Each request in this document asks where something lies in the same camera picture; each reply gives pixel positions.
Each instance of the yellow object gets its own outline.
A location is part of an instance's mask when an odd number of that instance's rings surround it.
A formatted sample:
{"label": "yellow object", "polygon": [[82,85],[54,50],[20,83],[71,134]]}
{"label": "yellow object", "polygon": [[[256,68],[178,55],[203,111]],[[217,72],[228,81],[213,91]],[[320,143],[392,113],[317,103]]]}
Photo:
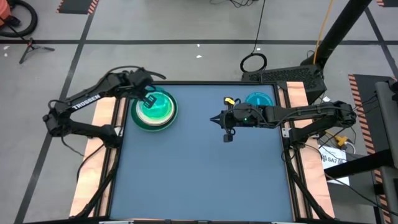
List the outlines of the yellow object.
{"label": "yellow object", "polygon": [[344,137],[336,136],[335,139],[339,147],[344,146],[344,143],[348,140],[347,136]]}
{"label": "yellow object", "polygon": [[315,64],[315,61],[317,60],[317,53],[318,53],[318,46],[319,46],[319,41],[321,41],[322,38],[322,34],[323,34],[323,28],[325,28],[325,24],[326,21],[328,20],[329,17],[329,13],[330,13],[330,9],[331,9],[331,5],[333,4],[333,0],[330,0],[329,3],[329,8],[328,8],[328,12],[326,13],[325,19],[323,20],[322,26],[321,26],[321,31],[319,32],[319,37],[318,37],[318,41],[317,41],[317,45],[315,46],[315,52],[313,54],[313,64]]}
{"label": "yellow object", "polygon": [[[331,136],[335,136],[335,134],[331,133],[330,131],[325,131],[325,132],[330,134]],[[342,147],[345,144],[345,142],[348,140],[348,137],[335,136],[335,140],[337,142],[338,147]]]}
{"label": "yellow object", "polygon": [[225,98],[225,101],[227,101],[228,103],[235,105],[235,101],[233,101],[231,98]]}

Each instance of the white paper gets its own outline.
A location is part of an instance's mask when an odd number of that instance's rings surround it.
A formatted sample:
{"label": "white paper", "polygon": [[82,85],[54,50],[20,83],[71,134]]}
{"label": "white paper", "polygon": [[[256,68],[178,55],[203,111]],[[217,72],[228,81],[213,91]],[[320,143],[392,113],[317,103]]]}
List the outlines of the white paper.
{"label": "white paper", "polygon": [[325,97],[323,97],[323,102],[329,102],[330,101],[330,98],[329,97],[327,97],[327,96],[325,96]]}
{"label": "white paper", "polygon": [[[322,148],[319,148],[319,152],[322,154],[322,164],[323,164],[324,169],[327,169],[329,167],[333,167],[338,164],[342,164],[342,163],[346,162],[346,153],[339,149],[323,146]],[[338,180],[349,185],[348,177],[342,177],[342,178],[339,178]],[[329,180],[328,182],[334,183],[334,184],[341,184],[335,180]]]}

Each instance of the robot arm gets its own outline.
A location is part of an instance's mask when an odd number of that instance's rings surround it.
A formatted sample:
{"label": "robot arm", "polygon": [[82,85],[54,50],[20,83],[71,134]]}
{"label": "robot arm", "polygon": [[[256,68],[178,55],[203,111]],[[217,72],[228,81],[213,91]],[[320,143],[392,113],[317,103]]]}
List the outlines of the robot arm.
{"label": "robot arm", "polygon": [[[99,127],[72,121],[70,116],[73,112],[104,97],[137,98],[144,102],[144,106],[148,108],[152,107],[156,98],[152,95],[147,97],[147,94],[151,92],[151,90],[148,90],[148,86],[154,89],[152,86],[152,75],[162,79],[166,79],[166,77],[155,72],[147,71],[141,67],[133,67],[137,68],[134,72],[112,72],[120,68],[128,67],[132,66],[123,66],[110,70],[97,84],[67,98],[65,101],[50,101],[50,111],[43,117],[43,121],[50,135],[53,137],[64,137],[68,134],[79,134],[88,137],[97,137],[100,138],[107,147],[118,147],[120,144],[120,137],[110,124]],[[53,101],[56,103],[54,107],[51,107],[51,102]]]}
{"label": "robot arm", "polygon": [[304,128],[290,128],[283,134],[291,146],[304,147],[304,143],[310,136],[324,135],[325,131],[332,127],[349,128],[356,122],[356,114],[351,105],[341,101],[296,108],[254,106],[249,103],[236,104],[236,101],[225,98],[227,110],[210,118],[225,129],[224,142],[233,140],[234,127],[276,128],[286,121],[314,119],[312,124]]}

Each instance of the floor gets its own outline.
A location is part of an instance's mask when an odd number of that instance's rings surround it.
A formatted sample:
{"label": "floor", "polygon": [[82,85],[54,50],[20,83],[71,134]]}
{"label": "floor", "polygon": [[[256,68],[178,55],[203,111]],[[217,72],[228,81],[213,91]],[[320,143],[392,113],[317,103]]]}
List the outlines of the floor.
{"label": "floor", "polygon": [[[39,14],[32,37],[54,52],[39,50],[19,65],[25,45],[0,37],[0,217],[3,223],[67,218],[82,158],[58,138],[46,136],[41,117],[48,100],[94,85],[110,68],[139,65],[168,80],[240,80],[239,63],[251,52],[262,1],[236,9],[207,0],[100,0],[91,15],[56,14],[59,1],[26,0]],[[324,33],[348,0],[336,0]],[[305,59],[328,1],[267,0],[258,51],[268,69],[291,67]],[[326,95],[353,104],[348,74],[397,76],[398,9],[369,6],[378,29],[363,14],[326,64]],[[25,12],[16,11],[22,20]],[[260,67],[255,59],[247,70]],[[73,114],[90,123],[95,105]],[[359,126],[356,148],[366,150]],[[353,137],[352,131],[345,133]],[[67,136],[83,152],[86,139]],[[342,220],[374,223],[373,208],[333,201]]]}

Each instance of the black stand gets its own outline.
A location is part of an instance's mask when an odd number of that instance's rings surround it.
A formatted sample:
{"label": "black stand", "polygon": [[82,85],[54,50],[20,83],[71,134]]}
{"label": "black stand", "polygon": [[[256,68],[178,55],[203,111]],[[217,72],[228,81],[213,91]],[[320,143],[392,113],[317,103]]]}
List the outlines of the black stand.
{"label": "black stand", "polygon": [[[5,19],[3,19],[1,16],[0,16],[0,20],[1,20],[6,26],[8,26],[8,28],[10,28],[14,33],[18,34],[18,31],[16,31],[11,25],[9,25],[9,24],[7,23],[7,21],[6,21]],[[22,55],[21,59],[19,60],[19,63],[20,63],[20,64],[24,63],[24,60],[25,60],[26,55],[27,55],[29,52],[33,51],[33,50],[37,50],[37,49],[44,49],[44,50],[49,50],[49,51],[54,51],[54,50],[55,50],[55,49],[53,49],[53,48],[51,48],[51,47],[43,47],[43,46],[36,45],[36,44],[34,43],[34,39],[33,39],[33,38],[29,38],[29,40],[25,39],[25,38],[22,37],[22,36],[19,37],[19,38],[21,38],[22,40],[24,40],[24,41],[26,42],[26,44],[27,44],[27,47],[26,47],[26,49],[25,49],[25,52],[24,52],[24,54]]]}
{"label": "black stand", "polygon": [[[349,0],[346,7],[338,16],[329,32],[318,46],[316,63],[323,69],[329,56],[340,44],[348,31],[354,26],[361,14],[372,0]],[[302,61],[300,65],[312,65],[314,55]]]}
{"label": "black stand", "polygon": [[392,160],[391,151],[389,149],[327,168],[325,169],[325,173],[330,177],[339,179],[340,177],[378,169],[382,166],[394,166],[394,161]]}

